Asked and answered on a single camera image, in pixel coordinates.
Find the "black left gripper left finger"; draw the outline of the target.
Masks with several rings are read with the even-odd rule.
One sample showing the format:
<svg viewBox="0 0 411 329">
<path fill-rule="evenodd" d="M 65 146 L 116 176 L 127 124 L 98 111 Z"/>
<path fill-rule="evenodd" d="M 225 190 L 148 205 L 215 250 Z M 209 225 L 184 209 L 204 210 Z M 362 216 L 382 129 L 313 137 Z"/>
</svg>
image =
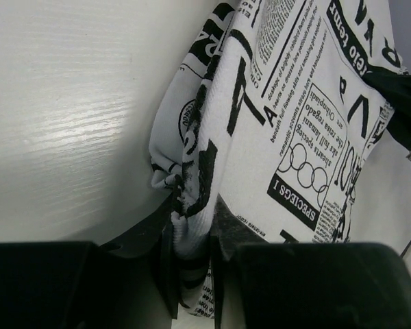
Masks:
<svg viewBox="0 0 411 329">
<path fill-rule="evenodd" d="M 170 328 L 169 199 L 115 239 L 0 243 L 0 328 Z"/>
</svg>

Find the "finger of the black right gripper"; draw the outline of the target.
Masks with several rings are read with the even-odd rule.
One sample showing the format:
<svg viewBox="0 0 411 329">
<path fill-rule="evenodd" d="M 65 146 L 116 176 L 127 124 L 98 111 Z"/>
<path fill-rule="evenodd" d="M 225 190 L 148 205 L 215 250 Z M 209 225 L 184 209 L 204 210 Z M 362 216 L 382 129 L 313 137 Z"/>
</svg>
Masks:
<svg viewBox="0 0 411 329">
<path fill-rule="evenodd" d="M 407 158 L 411 162 L 411 75 L 379 68 L 365 73 L 363 80 L 394 108 L 388 131 L 409 151 Z"/>
</svg>

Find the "newspaper print garment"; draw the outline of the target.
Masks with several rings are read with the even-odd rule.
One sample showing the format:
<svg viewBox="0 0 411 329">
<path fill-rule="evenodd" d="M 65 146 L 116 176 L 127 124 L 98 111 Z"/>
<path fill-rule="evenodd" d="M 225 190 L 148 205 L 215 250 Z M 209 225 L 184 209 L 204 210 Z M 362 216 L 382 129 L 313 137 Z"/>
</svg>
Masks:
<svg viewBox="0 0 411 329">
<path fill-rule="evenodd" d="M 190 314 L 214 316 L 219 203 L 268 242 L 349 240 L 356 180 L 394 113 L 364 76 L 403 71 L 375 14 L 368 1 L 220 1 L 204 23 L 149 144 Z"/>
</svg>

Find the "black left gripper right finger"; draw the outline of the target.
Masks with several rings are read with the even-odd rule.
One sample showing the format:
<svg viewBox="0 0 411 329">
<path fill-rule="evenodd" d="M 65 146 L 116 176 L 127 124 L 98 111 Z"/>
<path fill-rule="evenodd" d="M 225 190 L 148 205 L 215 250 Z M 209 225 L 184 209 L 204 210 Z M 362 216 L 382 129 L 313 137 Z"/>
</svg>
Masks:
<svg viewBox="0 0 411 329">
<path fill-rule="evenodd" d="M 267 243 L 218 200 L 216 328 L 411 328 L 411 276 L 377 243 Z"/>
</svg>

